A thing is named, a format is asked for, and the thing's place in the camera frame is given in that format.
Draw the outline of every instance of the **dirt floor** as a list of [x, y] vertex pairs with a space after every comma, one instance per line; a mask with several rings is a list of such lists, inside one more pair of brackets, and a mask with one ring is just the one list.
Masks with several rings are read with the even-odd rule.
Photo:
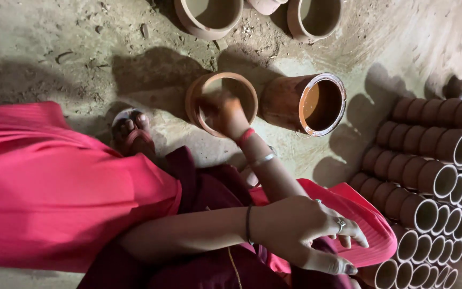
[[[172, 0], [0, 0], [0, 104], [54, 100], [75, 130], [104, 142], [115, 112], [134, 105], [151, 116], [159, 154], [187, 145], [199, 166], [241, 164], [234, 143], [188, 123], [189, 84], [233, 71], [260, 96], [279, 75], [331, 72], [348, 95], [331, 134], [253, 123], [295, 176], [330, 187], [358, 170], [397, 96], [440, 96], [452, 74], [462, 78], [462, 0], [343, 0], [336, 32], [313, 45], [291, 38], [286, 5], [272, 16], [246, 7], [225, 40], [220, 51], [184, 32]], [[80, 278], [0, 268], [0, 288], [75, 288]]]

